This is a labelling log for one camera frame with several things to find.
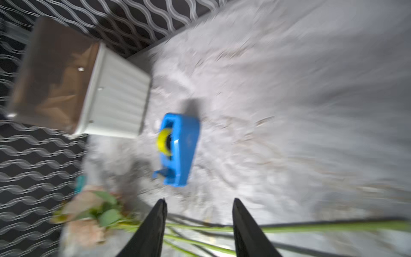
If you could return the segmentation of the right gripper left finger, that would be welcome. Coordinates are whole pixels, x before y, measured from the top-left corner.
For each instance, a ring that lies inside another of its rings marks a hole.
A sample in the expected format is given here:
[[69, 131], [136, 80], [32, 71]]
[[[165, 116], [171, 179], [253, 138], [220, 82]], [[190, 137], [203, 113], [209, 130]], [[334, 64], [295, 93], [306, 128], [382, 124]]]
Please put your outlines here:
[[164, 199], [159, 199], [137, 232], [117, 256], [160, 257], [167, 214], [167, 203]]

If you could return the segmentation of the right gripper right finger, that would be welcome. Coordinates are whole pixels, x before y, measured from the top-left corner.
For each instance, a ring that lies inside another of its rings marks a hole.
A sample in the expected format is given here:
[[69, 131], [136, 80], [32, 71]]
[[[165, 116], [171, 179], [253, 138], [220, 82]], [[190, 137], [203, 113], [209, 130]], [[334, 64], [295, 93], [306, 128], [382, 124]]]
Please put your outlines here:
[[232, 208], [235, 252], [238, 257], [281, 257], [240, 199]]

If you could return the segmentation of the blue tape dispenser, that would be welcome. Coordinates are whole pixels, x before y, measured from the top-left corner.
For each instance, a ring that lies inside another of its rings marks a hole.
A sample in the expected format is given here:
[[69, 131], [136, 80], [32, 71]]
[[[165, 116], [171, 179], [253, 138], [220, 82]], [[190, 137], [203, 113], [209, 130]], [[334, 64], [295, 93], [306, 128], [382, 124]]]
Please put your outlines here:
[[153, 177], [163, 176], [165, 185], [186, 186], [199, 135], [200, 121], [197, 118], [167, 113], [157, 138], [162, 169], [155, 171]]

